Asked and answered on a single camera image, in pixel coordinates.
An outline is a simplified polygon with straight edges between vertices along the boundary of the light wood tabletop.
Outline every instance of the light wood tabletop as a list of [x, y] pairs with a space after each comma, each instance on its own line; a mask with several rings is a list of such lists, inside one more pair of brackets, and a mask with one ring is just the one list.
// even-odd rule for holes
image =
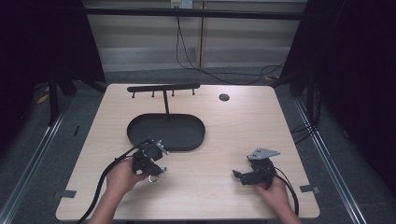
[[[132, 147], [127, 126], [138, 115], [165, 113], [163, 95], [127, 91], [134, 84], [109, 85], [78, 157], [67, 190], [74, 198], [62, 198], [56, 212], [60, 220], [76, 220], [86, 212], [101, 173]], [[226, 93], [230, 100], [219, 96]], [[232, 170], [251, 172], [247, 155], [257, 147], [280, 155], [271, 158], [296, 191], [300, 217], [319, 215], [304, 167], [290, 135], [274, 90], [270, 87], [204, 85], [195, 90], [168, 94], [170, 113], [191, 114], [205, 125], [205, 140], [189, 152], [171, 152], [156, 161], [167, 171], [155, 183], [139, 182], [127, 193], [115, 219], [213, 220], [269, 219], [276, 215], [252, 186], [243, 186]]]

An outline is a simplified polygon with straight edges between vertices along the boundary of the black tray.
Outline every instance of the black tray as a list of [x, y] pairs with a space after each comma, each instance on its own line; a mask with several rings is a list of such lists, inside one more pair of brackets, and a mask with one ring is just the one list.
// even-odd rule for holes
[[190, 151], [204, 142], [205, 125], [188, 114], [143, 114], [129, 123], [127, 134], [134, 146], [152, 139], [168, 151]]

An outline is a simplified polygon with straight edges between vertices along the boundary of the wall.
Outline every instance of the wall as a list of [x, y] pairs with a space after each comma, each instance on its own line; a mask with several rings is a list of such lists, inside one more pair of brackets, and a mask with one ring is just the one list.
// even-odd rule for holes
[[[86, 6], [170, 7], [170, 0], [84, 0]], [[303, 12], [304, 0], [193, 1], [193, 8]], [[189, 66], [177, 18], [89, 15], [106, 72]], [[180, 18], [189, 59], [197, 67], [265, 66], [282, 63], [289, 53], [298, 21]]]

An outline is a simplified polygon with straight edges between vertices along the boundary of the black horizontal bar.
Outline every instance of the black horizontal bar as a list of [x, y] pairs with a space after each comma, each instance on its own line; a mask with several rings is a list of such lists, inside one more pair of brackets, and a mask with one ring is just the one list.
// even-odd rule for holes
[[203, 17], [203, 18], [236, 18], [300, 21], [305, 18], [303, 13], [231, 11], [208, 9], [177, 9], [177, 8], [133, 8], [133, 7], [90, 7], [84, 10], [91, 15], [121, 16], [165, 16], [165, 17]]
[[181, 91], [181, 90], [191, 90], [199, 89], [201, 84], [191, 83], [191, 84], [177, 84], [177, 85], [160, 85], [160, 86], [139, 86], [139, 87], [128, 87], [126, 90], [128, 92], [141, 92], [141, 91]]

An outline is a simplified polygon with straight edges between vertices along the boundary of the power outlet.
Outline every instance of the power outlet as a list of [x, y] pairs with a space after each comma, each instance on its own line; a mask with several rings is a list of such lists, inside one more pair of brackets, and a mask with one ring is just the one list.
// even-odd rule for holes
[[192, 0], [181, 0], [181, 8], [192, 9]]
[[171, 0], [171, 8], [181, 8], [181, 0]]

